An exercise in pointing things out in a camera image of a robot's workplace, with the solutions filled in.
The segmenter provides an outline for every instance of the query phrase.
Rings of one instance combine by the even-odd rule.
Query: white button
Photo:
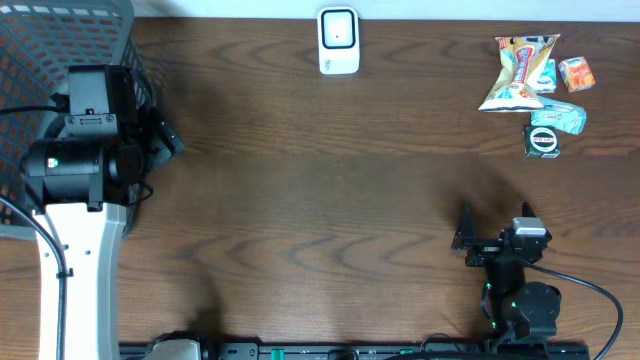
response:
[[[327,48],[351,47],[354,44],[353,13],[351,11],[326,11],[322,15],[324,45]]]

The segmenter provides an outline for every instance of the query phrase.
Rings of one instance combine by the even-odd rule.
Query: black square outline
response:
[[[351,45],[327,46],[327,44],[324,42],[324,15],[330,12],[348,12],[349,14],[351,14],[351,33],[353,34],[353,42],[351,43]],[[322,29],[322,46],[324,46],[325,49],[351,49],[356,44],[356,14],[354,14],[353,11],[349,9],[334,9],[323,11],[320,15],[320,28]]]

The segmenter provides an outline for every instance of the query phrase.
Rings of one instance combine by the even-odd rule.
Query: packaged food item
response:
[[[558,69],[569,92],[586,90],[596,84],[596,79],[583,56],[562,60]]]
[[[533,90],[537,94],[551,94],[556,91],[556,61],[554,59],[547,60],[547,65],[544,66]]]
[[[587,112],[583,108],[542,96],[538,99],[544,105],[544,109],[531,113],[531,125],[551,126],[573,135],[582,132],[587,122]]]
[[[498,37],[502,71],[480,111],[542,109],[533,87],[560,35]]]
[[[524,154],[526,157],[552,159],[560,155],[558,137],[547,126],[530,126],[524,130]]]

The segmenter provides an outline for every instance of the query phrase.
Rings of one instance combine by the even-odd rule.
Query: small orange package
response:
[[[583,56],[561,61],[558,69],[569,92],[586,90],[596,84],[587,60]]]

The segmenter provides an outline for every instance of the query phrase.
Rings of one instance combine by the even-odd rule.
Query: white backdrop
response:
[[[137,16],[315,18],[328,5],[364,19],[640,22],[640,0],[133,0]]]

